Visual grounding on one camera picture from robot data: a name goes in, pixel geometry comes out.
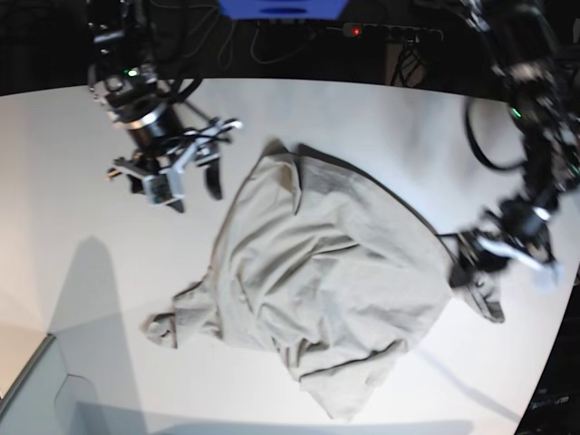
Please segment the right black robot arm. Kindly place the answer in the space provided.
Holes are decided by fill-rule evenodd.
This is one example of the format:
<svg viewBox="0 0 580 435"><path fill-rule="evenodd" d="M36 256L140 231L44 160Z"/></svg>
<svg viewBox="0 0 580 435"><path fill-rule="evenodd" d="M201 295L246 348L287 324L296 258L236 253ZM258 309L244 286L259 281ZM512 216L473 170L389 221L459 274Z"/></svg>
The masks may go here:
<svg viewBox="0 0 580 435"><path fill-rule="evenodd" d="M185 211L182 176L188 165L202 168L205 188L215 200L223 197L220 180L220 146L229 133L241 128L238 119L208 118L202 128L188 127L176 110L188 104L202 83L200 76L172 82L163 69L184 58L189 20L188 4L177 41L166 54L159 52L159 37L148 1L90 1L87 4L91 57L87 85L93 99L106 110L114 126L125 131L135 146L128 158L118 157L106 179L126 178L134 195L152 206Z"/></svg>

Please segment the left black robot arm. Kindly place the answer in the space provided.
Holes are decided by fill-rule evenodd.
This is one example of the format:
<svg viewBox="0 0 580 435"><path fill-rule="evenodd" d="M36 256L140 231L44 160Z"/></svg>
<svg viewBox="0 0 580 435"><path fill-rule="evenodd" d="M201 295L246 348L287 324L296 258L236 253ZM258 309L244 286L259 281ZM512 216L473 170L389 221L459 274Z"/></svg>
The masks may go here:
<svg viewBox="0 0 580 435"><path fill-rule="evenodd" d="M463 1L458 15L480 36L493 72L507 88L507 108L522 134L525 157L493 164L464 120L474 157L495 171L520 170L523 186L485 210L476 227L457 232L453 288L474 285L516 260L542 270L555 264L548 225L559 199L579 187L579 118L566 105L565 75L556 64L556 37L539 1Z"/></svg>

